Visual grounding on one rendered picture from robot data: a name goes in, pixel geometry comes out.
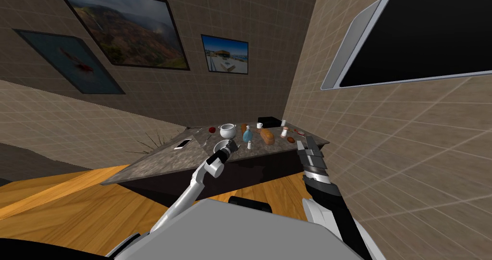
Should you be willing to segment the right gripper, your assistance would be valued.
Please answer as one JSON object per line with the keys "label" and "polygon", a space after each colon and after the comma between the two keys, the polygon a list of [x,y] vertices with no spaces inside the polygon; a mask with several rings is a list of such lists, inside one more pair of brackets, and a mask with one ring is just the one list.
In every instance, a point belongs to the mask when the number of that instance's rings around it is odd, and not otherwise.
{"label": "right gripper", "polygon": [[316,169],[326,170],[324,155],[312,136],[306,136],[308,149],[305,148],[301,140],[296,141],[298,155],[305,170]]}

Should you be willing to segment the white bowl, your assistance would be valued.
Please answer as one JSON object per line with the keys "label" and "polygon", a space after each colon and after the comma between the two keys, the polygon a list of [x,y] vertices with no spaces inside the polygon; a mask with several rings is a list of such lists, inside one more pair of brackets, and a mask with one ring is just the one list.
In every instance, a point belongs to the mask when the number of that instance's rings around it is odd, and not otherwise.
{"label": "white bowl", "polygon": [[219,150],[221,150],[221,149],[223,149],[223,148],[227,147],[227,145],[228,145],[230,142],[231,142],[231,140],[230,140],[230,139],[224,139],[224,140],[222,140],[222,141],[218,142],[218,143],[214,146],[214,148],[213,148],[213,154],[215,154],[215,153],[216,153],[216,152],[218,152]]}

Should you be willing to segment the brown bread loaf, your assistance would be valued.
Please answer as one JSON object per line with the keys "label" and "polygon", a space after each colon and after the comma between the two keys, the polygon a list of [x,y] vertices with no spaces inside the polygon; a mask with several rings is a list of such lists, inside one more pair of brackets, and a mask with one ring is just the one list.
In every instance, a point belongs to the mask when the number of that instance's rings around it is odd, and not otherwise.
{"label": "brown bread loaf", "polygon": [[271,131],[267,128],[261,128],[260,129],[260,136],[265,142],[266,145],[274,145],[275,143],[275,138],[274,135],[271,133]]}

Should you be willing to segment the black box appliance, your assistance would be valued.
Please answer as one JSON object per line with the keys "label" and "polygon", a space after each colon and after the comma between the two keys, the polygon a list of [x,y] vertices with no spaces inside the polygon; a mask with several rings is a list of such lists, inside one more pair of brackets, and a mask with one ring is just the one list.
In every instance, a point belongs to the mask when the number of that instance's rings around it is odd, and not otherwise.
{"label": "black box appliance", "polygon": [[276,119],[272,116],[269,117],[259,117],[257,120],[258,123],[262,124],[262,128],[273,128],[273,127],[280,127],[282,124],[282,121],[279,119]]}

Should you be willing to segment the dark twig plant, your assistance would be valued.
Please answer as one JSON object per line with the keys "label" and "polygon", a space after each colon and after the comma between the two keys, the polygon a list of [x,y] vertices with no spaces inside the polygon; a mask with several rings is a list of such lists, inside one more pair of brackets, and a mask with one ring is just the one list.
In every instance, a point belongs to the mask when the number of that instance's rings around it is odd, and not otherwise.
{"label": "dark twig plant", "polygon": [[155,129],[153,131],[144,132],[144,136],[146,140],[136,139],[135,141],[139,145],[136,149],[128,150],[126,149],[125,153],[132,154],[149,154],[163,145],[170,144],[171,140],[178,137],[181,133],[183,133],[184,129],[171,129],[170,131],[163,131],[161,129]]}

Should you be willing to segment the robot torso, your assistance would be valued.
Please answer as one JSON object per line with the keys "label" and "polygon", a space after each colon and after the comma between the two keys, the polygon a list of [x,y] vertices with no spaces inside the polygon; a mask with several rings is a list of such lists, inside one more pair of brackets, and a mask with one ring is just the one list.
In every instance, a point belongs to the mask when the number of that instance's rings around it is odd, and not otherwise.
{"label": "robot torso", "polygon": [[175,202],[114,260],[372,260],[361,237],[213,199]]}

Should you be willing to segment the small picture with blue sky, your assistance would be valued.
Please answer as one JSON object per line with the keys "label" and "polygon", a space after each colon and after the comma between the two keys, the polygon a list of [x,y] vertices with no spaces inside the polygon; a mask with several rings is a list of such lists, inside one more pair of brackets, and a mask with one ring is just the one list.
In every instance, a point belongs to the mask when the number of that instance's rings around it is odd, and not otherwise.
{"label": "small picture with blue sky", "polygon": [[248,74],[248,42],[201,35],[210,73]]}

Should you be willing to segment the large landscape picture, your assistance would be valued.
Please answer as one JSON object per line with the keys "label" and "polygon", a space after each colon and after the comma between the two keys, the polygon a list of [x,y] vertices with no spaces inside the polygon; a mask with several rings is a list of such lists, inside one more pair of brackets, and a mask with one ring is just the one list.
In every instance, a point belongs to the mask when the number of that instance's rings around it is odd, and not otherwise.
{"label": "large landscape picture", "polygon": [[111,64],[189,70],[167,0],[64,0]]}

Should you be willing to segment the dark blue picture with red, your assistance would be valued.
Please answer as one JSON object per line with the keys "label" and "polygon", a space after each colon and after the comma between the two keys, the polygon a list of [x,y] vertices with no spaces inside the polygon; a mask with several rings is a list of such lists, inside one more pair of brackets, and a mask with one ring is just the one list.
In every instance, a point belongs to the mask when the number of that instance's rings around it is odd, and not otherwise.
{"label": "dark blue picture with red", "polygon": [[82,39],[48,32],[14,31],[82,94],[125,94]]}

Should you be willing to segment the black window with grey frame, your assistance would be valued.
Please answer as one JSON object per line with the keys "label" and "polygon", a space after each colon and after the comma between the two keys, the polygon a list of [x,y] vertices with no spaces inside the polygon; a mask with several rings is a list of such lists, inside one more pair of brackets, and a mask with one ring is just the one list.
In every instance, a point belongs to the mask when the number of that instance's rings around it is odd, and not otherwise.
{"label": "black window with grey frame", "polygon": [[376,0],[351,22],[322,90],[492,74],[492,0]]}

